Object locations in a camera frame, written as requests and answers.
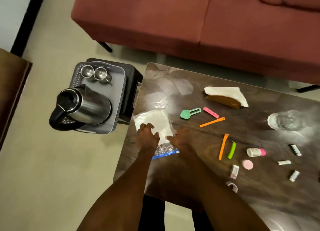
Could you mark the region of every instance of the sofa leg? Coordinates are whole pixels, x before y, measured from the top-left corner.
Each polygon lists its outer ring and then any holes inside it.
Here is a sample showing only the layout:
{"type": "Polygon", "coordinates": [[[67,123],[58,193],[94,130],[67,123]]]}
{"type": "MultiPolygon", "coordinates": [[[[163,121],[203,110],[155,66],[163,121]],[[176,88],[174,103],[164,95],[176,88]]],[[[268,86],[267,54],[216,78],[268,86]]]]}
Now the sofa leg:
{"type": "Polygon", "coordinates": [[[307,91],[312,91],[312,90],[317,90],[317,89],[320,89],[320,86],[318,86],[318,85],[311,85],[311,86],[303,87],[303,88],[296,89],[296,90],[297,90],[297,92],[299,92],[299,93],[304,93],[304,92],[307,92],[307,91]]]}
{"type": "Polygon", "coordinates": [[[105,42],[98,42],[106,51],[108,51],[109,53],[112,53],[112,48],[110,48],[108,46],[108,44],[106,44],[105,42]]]}

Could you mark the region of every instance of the white wall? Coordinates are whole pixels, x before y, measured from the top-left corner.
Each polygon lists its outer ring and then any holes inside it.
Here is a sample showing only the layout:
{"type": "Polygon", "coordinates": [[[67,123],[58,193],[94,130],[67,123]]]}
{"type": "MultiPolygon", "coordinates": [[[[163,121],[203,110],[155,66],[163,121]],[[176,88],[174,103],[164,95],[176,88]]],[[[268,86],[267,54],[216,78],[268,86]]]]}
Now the white wall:
{"type": "Polygon", "coordinates": [[[10,52],[30,0],[0,0],[0,48],[10,52]]]}

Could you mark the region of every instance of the red sofa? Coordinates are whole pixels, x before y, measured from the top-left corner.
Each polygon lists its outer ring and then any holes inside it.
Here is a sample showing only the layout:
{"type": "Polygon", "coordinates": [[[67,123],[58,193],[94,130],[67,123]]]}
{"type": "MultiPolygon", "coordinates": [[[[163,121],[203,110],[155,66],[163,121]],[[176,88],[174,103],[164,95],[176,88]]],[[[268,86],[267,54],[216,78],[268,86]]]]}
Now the red sofa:
{"type": "Polygon", "coordinates": [[[93,40],[320,84],[320,0],[76,0],[93,40]]]}

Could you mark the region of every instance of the human arm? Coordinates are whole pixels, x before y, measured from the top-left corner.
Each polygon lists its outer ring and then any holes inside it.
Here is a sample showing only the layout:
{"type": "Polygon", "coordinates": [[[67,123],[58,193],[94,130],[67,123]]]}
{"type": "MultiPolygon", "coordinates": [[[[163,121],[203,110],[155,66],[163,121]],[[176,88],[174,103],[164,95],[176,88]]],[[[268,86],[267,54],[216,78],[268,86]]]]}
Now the human arm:
{"type": "Polygon", "coordinates": [[[202,205],[215,231],[270,231],[255,211],[198,157],[188,130],[167,139],[190,167],[202,205]]]}
{"type": "Polygon", "coordinates": [[[77,231],[138,229],[148,169],[160,140],[151,128],[154,128],[152,124],[141,124],[136,140],[138,157],[97,199],[77,231]]]}

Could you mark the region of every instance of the gray plastic tray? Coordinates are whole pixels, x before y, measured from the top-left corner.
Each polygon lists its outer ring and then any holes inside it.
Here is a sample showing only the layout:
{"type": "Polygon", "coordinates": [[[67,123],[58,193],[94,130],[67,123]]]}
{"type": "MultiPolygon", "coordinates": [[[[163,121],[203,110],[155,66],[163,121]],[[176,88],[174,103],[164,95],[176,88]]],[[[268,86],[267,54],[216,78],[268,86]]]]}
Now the gray plastic tray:
{"type": "Polygon", "coordinates": [[[105,122],[97,125],[86,124],[77,129],[77,131],[98,134],[107,134],[113,132],[117,126],[122,99],[126,88],[125,70],[122,67],[111,65],[109,63],[101,61],[80,62],[74,69],[70,88],[76,87],[80,84],[86,84],[90,89],[106,96],[111,102],[112,112],[111,116],[105,122]],[[97,81],[90,82],[87,79],[83,78],[80,74],[80,70],[86,64],[91,65],[94,69],[96,69],[97,67],[106,68],[112,76],[111,83],[102,84],[97,81]]]}

